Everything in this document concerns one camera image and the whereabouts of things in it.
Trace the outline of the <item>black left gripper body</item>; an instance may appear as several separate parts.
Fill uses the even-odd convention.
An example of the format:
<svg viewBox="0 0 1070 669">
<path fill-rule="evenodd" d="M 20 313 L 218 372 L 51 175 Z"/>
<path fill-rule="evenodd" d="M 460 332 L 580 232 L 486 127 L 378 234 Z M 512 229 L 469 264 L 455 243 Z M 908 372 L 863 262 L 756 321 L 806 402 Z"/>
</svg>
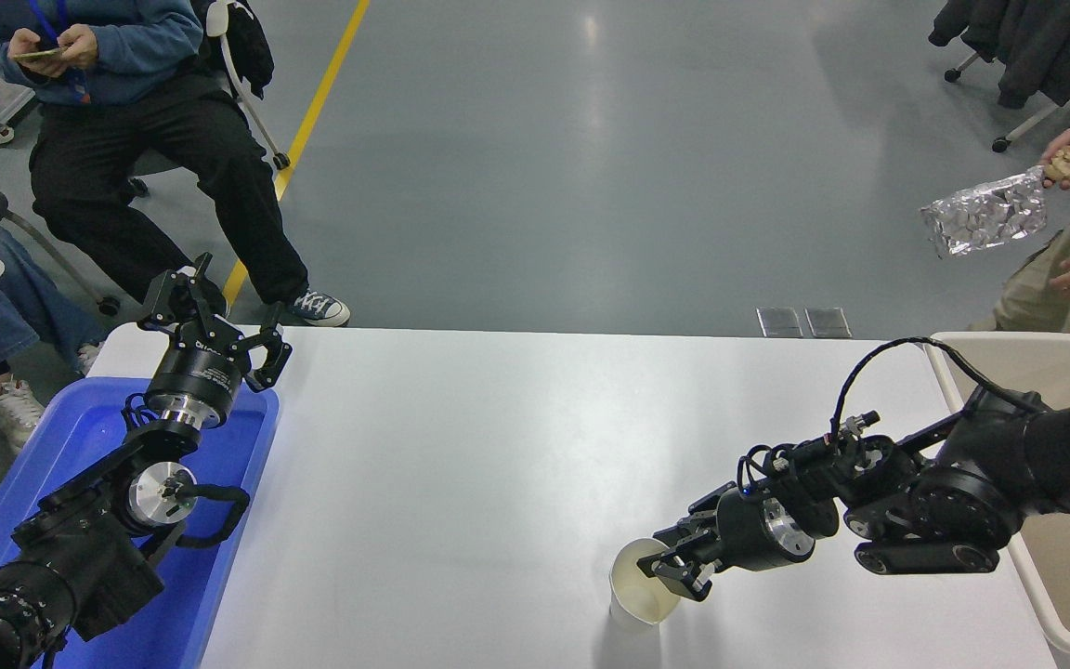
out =
<svg viewBox="0 0 1070 669">
<path fill-rule="evenodd" d="M 173 339 L 146 389 L 146 406 L 157 413 L 187 410 L 197 416 L 229 416 L 250 362 L 200 340 Z"/>
</svg>

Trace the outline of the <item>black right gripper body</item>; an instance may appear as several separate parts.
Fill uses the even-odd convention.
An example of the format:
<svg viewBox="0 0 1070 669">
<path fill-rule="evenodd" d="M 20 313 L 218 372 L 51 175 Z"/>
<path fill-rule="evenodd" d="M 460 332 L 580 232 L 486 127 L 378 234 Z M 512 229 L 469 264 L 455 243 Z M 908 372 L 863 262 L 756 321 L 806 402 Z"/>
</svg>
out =
<svg viewBox="0 0 1070 669">
<path fill-rule="evenodd" d="M 716 571 L 767 571 L 788 566 L 790 516 L 776 500 L 751 501 L 739 490 L 722 496 L 716 507 L 719 556 Z"/>
</svg>

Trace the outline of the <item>seated person's left hand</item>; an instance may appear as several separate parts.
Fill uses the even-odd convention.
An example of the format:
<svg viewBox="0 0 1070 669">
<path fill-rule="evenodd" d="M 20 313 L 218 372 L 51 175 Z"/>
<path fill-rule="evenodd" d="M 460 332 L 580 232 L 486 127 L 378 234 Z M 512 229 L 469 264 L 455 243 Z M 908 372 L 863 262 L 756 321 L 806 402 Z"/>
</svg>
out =
<svg viewBox="0 0 1070 669">
<path fill-rule="evenodd" d="M 68 69 L 92 71 L 98 63 L 98 39 L 92 27 L 85 24 L 73 24 L 63 33 L 57 35 L 57 46 L 62 52 L 55 58 L 55 71 L 65 72 Z"/>
</svg>

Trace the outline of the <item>seated person's right hand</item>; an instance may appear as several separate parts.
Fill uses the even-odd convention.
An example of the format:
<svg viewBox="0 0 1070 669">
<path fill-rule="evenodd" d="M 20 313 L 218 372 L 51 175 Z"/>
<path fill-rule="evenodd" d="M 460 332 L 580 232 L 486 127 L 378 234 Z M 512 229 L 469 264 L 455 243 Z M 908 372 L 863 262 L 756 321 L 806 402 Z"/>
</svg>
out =
<svg viewBox="0 0 1070 669">
<path fill-rule="evenodd" d="M 41 46 L 39 34 L 27 27 L 20 27 L 9 39 L 7 58 L 19 69 L 28 72 L 30 76 L 47 78 L 50 62 L 43 57 L 30 57 L 31 54 L 39 52 L 39 46 Z"/>
</svg>

